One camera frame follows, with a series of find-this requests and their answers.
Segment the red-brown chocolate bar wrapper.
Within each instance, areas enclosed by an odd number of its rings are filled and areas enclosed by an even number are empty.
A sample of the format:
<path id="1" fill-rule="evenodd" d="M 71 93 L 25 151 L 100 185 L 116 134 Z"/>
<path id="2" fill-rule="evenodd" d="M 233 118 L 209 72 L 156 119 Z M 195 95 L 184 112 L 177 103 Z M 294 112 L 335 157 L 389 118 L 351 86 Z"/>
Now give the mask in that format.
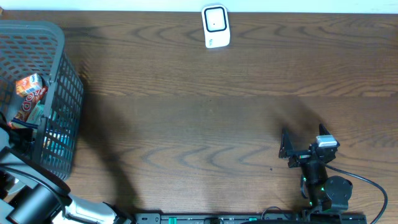
<path id="1" fill-rule="evenodd" d="M 13 117 L 13 119 L 10 122 L 8 122 L 8 125 L 12 129 L 21 129 L 21 128 L 37 129 L 38 125 L 26 123 L 26 120 L 36 104 L 43 104 L 42 100 L 47 94 L 47 90 L 48 87 L 45 86 L 41 90 L 29 93 L 26 96 L 25 100 L 23 101 L 20 110 L 17 112 L 15 117 Z"/>

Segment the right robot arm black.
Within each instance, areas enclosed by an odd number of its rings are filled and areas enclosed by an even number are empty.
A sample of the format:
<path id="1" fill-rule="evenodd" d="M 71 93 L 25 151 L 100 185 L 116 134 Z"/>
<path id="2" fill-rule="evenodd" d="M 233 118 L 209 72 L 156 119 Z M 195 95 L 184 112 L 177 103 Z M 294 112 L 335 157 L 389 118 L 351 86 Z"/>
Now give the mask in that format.
<path id="1" fill-rule="evenodd" d="M 341 176 L 329 176 L 326 165 L 336 158 L 340 146 L 324 125 L 319 125 L 319 135 L 307 149 L 296 150 L 287 129 L 282 130 L 279 158 L 288 159 L 288 167 L 302 170 L 304 198 L 310 200 L 312 212 L 342 213 L 348 209 L 352 196 L 352 183 Z"/>

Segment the small orange snack pack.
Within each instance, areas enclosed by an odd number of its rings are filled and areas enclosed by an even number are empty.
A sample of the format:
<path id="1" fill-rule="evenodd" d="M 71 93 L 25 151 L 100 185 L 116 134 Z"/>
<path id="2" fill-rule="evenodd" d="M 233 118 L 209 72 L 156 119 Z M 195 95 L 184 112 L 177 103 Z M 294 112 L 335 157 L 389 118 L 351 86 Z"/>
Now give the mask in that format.
<path id="1" fill-rule="evenodd" d="M 43 88 L 43 79 L 37 73 L 16 81 L 16 94 L 19 96 L 27 96 Z"/>

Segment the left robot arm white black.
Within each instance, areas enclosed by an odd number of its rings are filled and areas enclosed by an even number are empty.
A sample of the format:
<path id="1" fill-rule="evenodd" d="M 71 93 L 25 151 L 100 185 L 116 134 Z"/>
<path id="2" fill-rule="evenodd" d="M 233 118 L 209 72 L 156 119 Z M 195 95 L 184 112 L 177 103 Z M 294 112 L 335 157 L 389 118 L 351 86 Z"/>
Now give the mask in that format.
<path id="1" fill-rule="evenodd" d="M 68 185 L 19 153 L 32 131 L 15 131 L 1 115 L 1 223 L 135 223 L 107 203 L 70 193 Z"/>

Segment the light teal wet wipes pack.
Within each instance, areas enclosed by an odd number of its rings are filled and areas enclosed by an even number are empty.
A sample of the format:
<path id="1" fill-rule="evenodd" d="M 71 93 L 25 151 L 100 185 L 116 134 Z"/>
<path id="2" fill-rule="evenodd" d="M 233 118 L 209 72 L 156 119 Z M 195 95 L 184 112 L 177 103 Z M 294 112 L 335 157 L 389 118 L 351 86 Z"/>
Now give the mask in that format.
<path id="1" fill-rule="evenodd" d="M 29 117 L 26 120 L 26 123 L 29 124 L 40 124 L 40 119 L 44 115 L 44 105 L 43 104 L 36 104 L 34 109 L 31 111 Z"/>

